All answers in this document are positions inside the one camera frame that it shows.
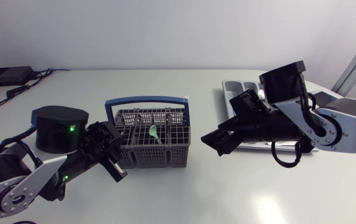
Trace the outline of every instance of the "green spoon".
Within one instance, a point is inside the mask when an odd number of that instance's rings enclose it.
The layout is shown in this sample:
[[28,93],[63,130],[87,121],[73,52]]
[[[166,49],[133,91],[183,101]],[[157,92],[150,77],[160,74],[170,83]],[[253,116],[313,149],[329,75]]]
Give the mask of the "green spoon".
[[162,144],[159,136],[157,136],[157,128],[156,128],[156,125],[152,125],[150,128],[149,128],[149,134],[154,137],[157,141],[157,143],[159,144]]

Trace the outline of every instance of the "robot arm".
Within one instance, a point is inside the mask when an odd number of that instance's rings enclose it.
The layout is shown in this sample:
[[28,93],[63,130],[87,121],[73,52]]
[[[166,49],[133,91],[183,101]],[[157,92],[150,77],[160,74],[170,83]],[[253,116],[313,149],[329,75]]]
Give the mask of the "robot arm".
[[[115,181],[127,173],[116,164],[121,159],[122,136],[110,122],[96,122],[85,128],[88,113],[63,106],[46,106],[33,111],[30,130],[0,144],[16,142],[0,153],[0,218],[27,209],[36,196],[63,200],[65,185],[100,163]],[[22,138],[37,130],[36,147]],[[26,154],[34,161],[31,171],[22,161]]]
[[[220,156],[231,153],[242,142],[298,141],[296,162],[286,167],[294,167],[301,153],[313,147],[356,153],[356,100],[321,91],[308,93],[303,71],[304,62],[300,61],[262,74],[260,81],[271,107],[254,90],[247,90],[230,100],[236,116],[203,136],[202,141]],[[272,152],[281,164],[274,143]]]

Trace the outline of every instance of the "gray plastic basket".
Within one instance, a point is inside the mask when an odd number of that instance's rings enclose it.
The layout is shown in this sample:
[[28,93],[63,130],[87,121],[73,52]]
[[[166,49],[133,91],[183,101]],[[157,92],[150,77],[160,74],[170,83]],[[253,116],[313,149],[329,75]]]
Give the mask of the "gray plastic basket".
[[[119,110],[113,117],[112,106],[127,103],[177,103],[185,108]],[[136,96],[108,100],[108,119],[123,135],[119,166],[131,168],[185,167],[190,145],[190,121],[187,99],[167,96]],[[162,144],[149,135],[155,125]]]

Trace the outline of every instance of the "wire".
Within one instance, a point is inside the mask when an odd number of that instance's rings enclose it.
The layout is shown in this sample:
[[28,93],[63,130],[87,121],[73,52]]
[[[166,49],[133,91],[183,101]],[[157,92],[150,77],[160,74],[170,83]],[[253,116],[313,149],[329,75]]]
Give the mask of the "wire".
[[27,131],[23,132],[22,134],[18,134],[17,136],[2,140],[0,143],[0,153],[2,152],[2,149],[4,149],[6,145],[16,142],[28,153],[28,155],[33,160],[36,167],[41,166],[42,164],[41,161],[38,160],[38,158],[30,150],[30,147],[24,141],[22,141],[22,139],[31,135],[35,130],[37,130],[37,128],[35,126],[31,126]]
[[316,108],[316,98],[312,93],[308,93],[308,97],[312,100],[312,110]]
[[41,161],[34,155],[34,153],[31,151],[30,147],[23,142],[22,140],[17,141],[18,145],[20,145],[30,156],[30,158],[33,160],[35,167],[40,167],[41,166]]
[[0,106],[2,106],[3,104],[5,104],[6,102],[8,102],[9,100],[13,99],[15,96],[27,91],[28,89],[30,89],[31,87],[35,86],[36,84],[38,84],[39,82],[41,82],[44,78],[48,77],[49,75],[51,75],[52,73],[54,73],[55,71],[69,71],[68,69],[46,69],[46,70],[43,70],[43,71],[39,71],[39,72],[32,72],[30,74],[31,78],[32,79],[38,79],[36,82],[34,82],[33,84],[29,85],[29,87],[25,90],[22,90],[20,92],[17,92],[16,94],[10,96],[10,97],[7,97],[6,99],[4,100],[1,100],[0,101]]
[[17,136],[2,140],[0,143],[0,152],[1,152],[1,149],[3,149],[6,145],[8,145],[10,143],[18,142],[18,141],[28,137],[35,130],[37,130],[37,128],[35,126],[31,126],[27,131],[23,132],[22,134],[18,134]]
[[275,148],[275,142],[272,142],[272,146],[271,146],[271,151],[272,151],[272,156],[275,159],[276,162],[278,162],[279,165],[285,167],[285,168],[293,168],[295,167],[301,159],[302,156],[302,152],[300,150],[300,145],[297,142],[295,145],[295,151],[296,151],[296,160],[294,160],[294,162],[283,162],[282,160],[280,160],[278,158],[278,155],[276,155],[276,148]]

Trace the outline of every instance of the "power adapter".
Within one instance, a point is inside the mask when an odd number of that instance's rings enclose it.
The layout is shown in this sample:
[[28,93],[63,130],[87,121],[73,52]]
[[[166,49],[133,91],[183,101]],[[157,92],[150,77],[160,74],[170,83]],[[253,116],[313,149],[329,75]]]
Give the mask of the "power adapter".
[[30,66],[0,68],[0,86],[25,85],[32,72]]

